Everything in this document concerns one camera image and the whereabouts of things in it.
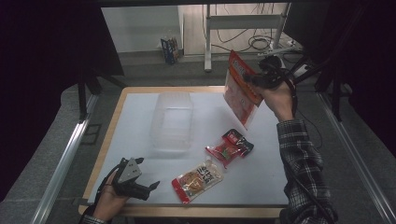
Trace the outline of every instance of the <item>snack package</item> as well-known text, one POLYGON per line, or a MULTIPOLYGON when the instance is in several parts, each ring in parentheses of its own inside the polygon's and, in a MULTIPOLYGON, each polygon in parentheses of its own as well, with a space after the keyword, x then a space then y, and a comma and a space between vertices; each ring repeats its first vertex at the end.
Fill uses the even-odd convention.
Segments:
POLYGON ((172 186, 183 203, 190 203, 222 179, 223 174, 218 170, 218 167, 212 160, 207 160, 186 174, 172 180, 172 186))
POLYGON ((251 89, 243 79, 243 75, 255 74, 256 72, 232 50, 225 81, 224 99, 246 129, 262 102, 262 97, 251 89))
POLYGON ((206 147, 205 149, 221 161, 224 168, 227 169, 227 165, 233 159, 238 156, 245 158, 253 148, 254 145, 249 143, 241 133, 235 129, 231 129, 221 137, 220 142, 215 147, 206 147))

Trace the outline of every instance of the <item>aluminum rail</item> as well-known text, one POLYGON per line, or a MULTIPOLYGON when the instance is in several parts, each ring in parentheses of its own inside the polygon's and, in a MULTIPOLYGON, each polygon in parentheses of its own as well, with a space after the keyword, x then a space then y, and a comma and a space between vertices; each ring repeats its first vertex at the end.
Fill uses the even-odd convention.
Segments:
POLYGON ((324 95, 324 93, 317 93, 317 95, 322 102, 323 107, 326 110, 326 114, 329 117, 330 122, 332 123, 332 126, 334 127, 338 137, 340 138, 343 147, 346 149, 349 158, 355 166, 355 169, 358 172, 364 187, 366 187, 376 206, 376 209, 378 210, 380 216, 383 218, 384 223, 396 224, 396 216, 389 203, 389 200, 387 199, 379 185, 376 183, 369 168, 366 166, 363 158, 361 157, 361 154, 356 149, 352 139, 349 137, 349 134, 347 133, 347 130, 345 129, 343 123, 339 122, 335 115, 332 113, 330 107, 331 103, 329 99, 326 95, 324 95))
POLYGON ((58 166, 52 175, 47 189, 44 192, 44 195, 41 198, 41 201, 35 210, 35 214, 30 223, 46 223, 50 214, 50 210, 52 209, 56 197, 58 196, 58 193, 64 183, 64 179, 67 175, 70 165, 76 155, 76 151, 78 149, 79 143, 81 142, 82 136, 88 126, 88 123, 90 122, 90 118, 98 98, 99 97, 97 95, 92 95, 90 97, 90 100, 87 103, 87 117, 85 120, 79 123, 73 131, 66 149, 64 150, 64 154, 62 155, 58 166))

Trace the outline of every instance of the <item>person's right hand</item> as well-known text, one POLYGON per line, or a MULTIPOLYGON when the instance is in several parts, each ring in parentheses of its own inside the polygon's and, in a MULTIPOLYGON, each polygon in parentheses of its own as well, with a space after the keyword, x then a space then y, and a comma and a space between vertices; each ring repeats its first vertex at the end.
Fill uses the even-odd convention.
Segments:
POLYGON ((286 82, 282 82, 273 89, 264 89, 252 83, 250 85, 256 93, 262 96, 268 107, 274 111, 279 122, 294 119, 292 114, 291 91, 286 82))

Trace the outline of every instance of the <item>person's left hand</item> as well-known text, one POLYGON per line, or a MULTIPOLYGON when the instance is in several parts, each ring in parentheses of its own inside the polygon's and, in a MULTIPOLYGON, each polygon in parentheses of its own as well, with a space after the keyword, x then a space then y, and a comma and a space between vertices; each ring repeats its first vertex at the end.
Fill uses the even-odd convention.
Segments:
POLYGON ((105 186, 103 187, 99 202, 97 203, 92 215, 93 217, 99 218, 103 221, 109 221, 118 214, 129 199, 127 196, 117 195, 113 186, 111 186, 111 182, 113 181, 115 174, 116 172, 113 172, 113 174, 108 178, 105 186))

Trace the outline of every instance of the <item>gray carpet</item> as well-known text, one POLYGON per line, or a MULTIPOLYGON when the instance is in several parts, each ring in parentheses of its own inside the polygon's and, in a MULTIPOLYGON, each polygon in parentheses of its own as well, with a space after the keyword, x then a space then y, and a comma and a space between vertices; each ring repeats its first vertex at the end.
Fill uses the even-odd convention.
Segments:
MULTIPOLYGON (((257 60, 247 57, 248 63, 258 69, 257 60)), ((147 63, 124 63, 125 77, 117 77, 130 86, 207 86, 223 85, 227 69, 226 58, 212 63, 212 73, 205 73, 201 59, 183 59, 181 63, 167 65, 148 59, 147 63)), ((103 91, 92 114, 87 130, 70 167, 63 187, 53 205, 47 223, 78 223, 78 204, 88 182, 91 170, 106 134, 112 113, 120 97, 121 89, 99 78, 103 91)), ((312 88, 315 78, 299 85, 299 112, 297 117, 309 119, 308 131, 324 159, 326 182, 332 193, 332 201, 339 214, 339 223, 382 223, 382 218, 363 186, 347 152, 343 148, 319 99, 312 88)), ((21 177, 6 199, 0 203, 0 223, 28 223, 48 185, 51 174, 62 156, 67 141, 78 122, 77 88, 66 90, 63 105, 56 120, 36 154, 26 166, 21 177)), ((356 115, 343 99, 341 102, 343 123, 355 141, 370 171, 375 176, 392 204, 396 204, 396 162, 373 132, 356 115)), ((126 223, 117 217, 114 223, 126 223)), ((129 219, 129 223, 273 223, 273 220, 241 219, 129 219)))

